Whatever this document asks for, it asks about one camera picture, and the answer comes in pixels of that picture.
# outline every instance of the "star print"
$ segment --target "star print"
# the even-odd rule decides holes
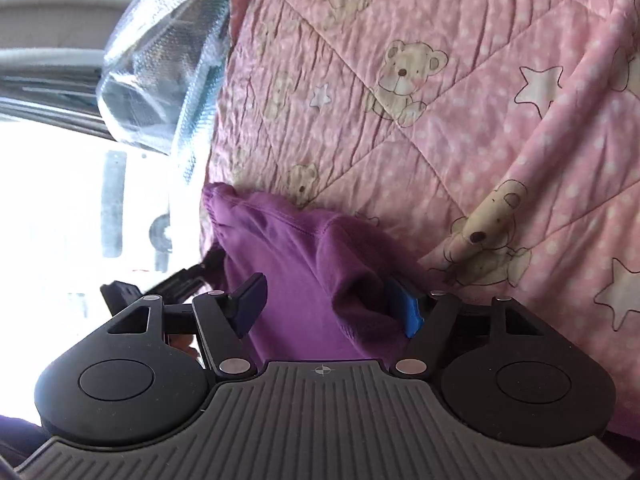
[[[613,281],[601,290],[593,301],[613,310],[613,330],[618,330],[625,322],[629,311],[637,310],[640,298],[640,271],[631,272],[617,258],[611,259]]]
[[[311,99],[309,106],[315,106],[318,110],[321,110],[323,105],[331,102],[331,98],[326,93],[328,86],[329,83],[325,83],[322,86],[316,86],[314,98]]]
[[[540,119],[549,111],[551,103],[556,100],[560,86],[560,76],[563,67],[553,66],[542,72],[526,66],[520,67],[524,81],[527,82],[518,92],[514,101],[517,104],[529,103],[536,105]]]

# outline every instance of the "polka dot pattern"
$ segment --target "polka dot pattern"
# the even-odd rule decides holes
[[[290,168],[315,164],[312,206],[378,218],[441,269],[452,223],[505,180],[523,183],[508,250],[530,251],[528,267],[516,287],[460,294],[513,295],[605,366],[620,406],[640,413],[640,314],[616,329],[614,308],[594,300],[614,258],[640,271],[634,2],[357,0],[336,12],[328,0],[254,0],[219,97],[209,179],[286,193]],[[446,65],[430,62],[400,95],[385,70],[395,77],[392,58],[412,44]],[[612,83],[620,49],[624,88]],[[325,84],[331,102],[309,107]],[[371,91],[388,98],[379,112]],[[401,121],[409,105],[419,111]]]

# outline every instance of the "metal screw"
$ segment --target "metal screw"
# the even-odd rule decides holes
[[[417,375],[427,371],[427,365],[420,359],[402,359],[396,363],[396,370],[407,375]]]
[[[229,375],[244,374],[249,368],[251,368],[251,363],[238,357],[225,359],[220,363],[220,370]]]

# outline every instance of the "purple cloth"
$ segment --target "purple cloth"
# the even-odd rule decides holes
[[[204,205],[227,253],[225,276],[209,276],[212,285],[231,290],[254,272],[267,277],[267,305],[248,337],[259,361],[388,363],[401,354],[407,339],[388,315],[384,279],[397,273],[430,288],[396,241],[368,222],[226,184],[206,186]]]

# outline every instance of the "crosshair logo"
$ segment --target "crosshair logo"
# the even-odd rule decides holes
[[[318,375],[327,375],[333,371],[334,370],[332,368],[329,368],[327,365],[322,365],[314,369],[314,372]]]

